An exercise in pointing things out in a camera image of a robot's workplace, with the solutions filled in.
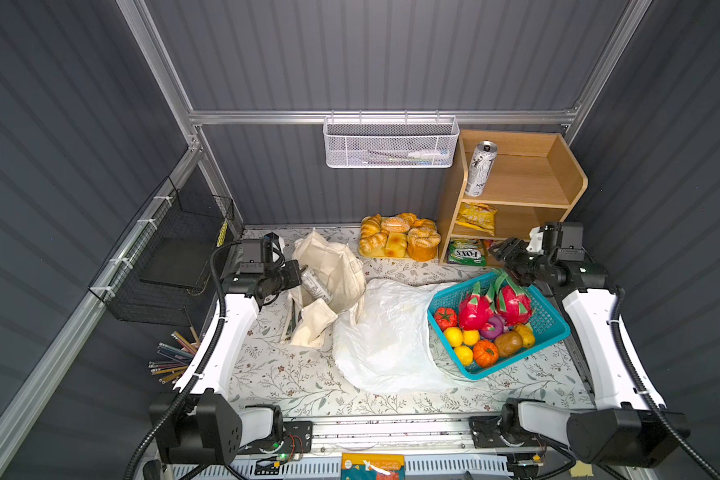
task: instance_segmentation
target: white mesh basket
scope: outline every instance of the white mesh basket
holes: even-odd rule
[[[445,115],[336,115],[322,132],[330,168],[448,168],[459,135]]]

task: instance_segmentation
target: wire basket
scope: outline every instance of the wire basket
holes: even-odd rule
[[[533,311],[533,315],[530,316],[528,323],[534,329],[534,336],[536,337],[536,345],[529,349],[520,349],[514,355],[499,359],[498,362],[488,368],[482,368],[477,363],[472,362],[468,366],[463,366],[461,361],[456,356],[453,347],[445,339],[445,335],[440,330],[438,323],[434,321],[434,312],[444,306],[446,308],[452,308],[458,312],[458,307],[467,295],[472,293],[474,284],[480,282],[480,294],[485,295],[488,291],[488,287],[491,282],[496,280],[499,275],[498,270],[494,270],[485,275],[481,275],[478,278],[468,280],[458,285],[454,285],[445,290],[435,293],[432,302],[429,304],[427,310],[427,318],[429,318],[429,324],[432,325],[434,332],[437,333],[440,341],[442,341],[445,351],[448,352],[451,359],[454,361],[459,371],[470,380],[479,380],[489,376],[491,373],[501,370],[512,363],[518,362],[527,356],[531,356],[534,353],[547,348],[553,343],[557,343],[570,335],[570,327],[563,320],[563,317],[559,312],[552,306],[544,295],[539,292],[535,286],[529,286],[526,291],[530,298],[530,308]]]
[[[456,117],[355,115],[326,117],[330,168],[448,168],[458,144]]]
[[[118,320],[201,325],[215,293],[208,260],[190,285],[146,282],[142,275],[160,246],[168,240],[198,245],[200,254],[206,252],[205,258],[208,258],[223,226],[232,224],[233,211],[230,198],[174,189],[164,197],[151,219],[138,220],[141,230],[132,246],[122,256],[102,265],[103,269],[109,262],[116,262],[114,274],[103,285],[89,285],[90,292]]]

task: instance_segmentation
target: floral tablecloth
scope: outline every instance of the floral tablecloth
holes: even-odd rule
[[[247,230],[245,238],[257,238],[271,230]],[[294,241],[311,229],[274,230],[286,242],[286,256]],[[318,229],[329,241],[348,244],[357,253],[359,228]],[[460,282],[484,273],[484,269],[440,266],[436,260],[420,264],[412,260],[365,259],[366,280],[389,278],[409,285]],[[448,393],[407,393],[380,396],[358,389],[344,379],[333,361],[331,327],[323,348],[281,345],[288,306],[283,295],[264,307],[248,332],[230,380],[235,407],[275,403],[286,416],[392,415],[407,413],[495,412],[510,396],[539,398],[565,408],[591,408],[581,378],[562,342],[520,360],[467,388]],[[457,372],[440,341],[430,337],[435,362]]]

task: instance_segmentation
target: yellow snack bag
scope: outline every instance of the yellow snack bag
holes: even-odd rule
[[[456,216],[456,224],[468,226],[489,235],[496,235],[494,216],[496,210],[488,204],[468,204],[461,202]]]

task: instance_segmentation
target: black wire basket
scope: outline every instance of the black wire basket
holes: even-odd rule
[[[230,198],[174,189],[151,219],[137,221],[141,231],[132,246],[117,258],[108,256],[100,272],[110,262],[116,263],[115,272],[108,283],[89,285],[90,292],[118,320],[201,326],[215,293],[208,259],[222,232],[231,235],[227,226],[234,221],[233,212]],[[154,275],[156,262],[173,258],[166,257],[166,249],[182,253],[187,247],[193,252],[191,268],[178,269],[184,281],[146,278]]]

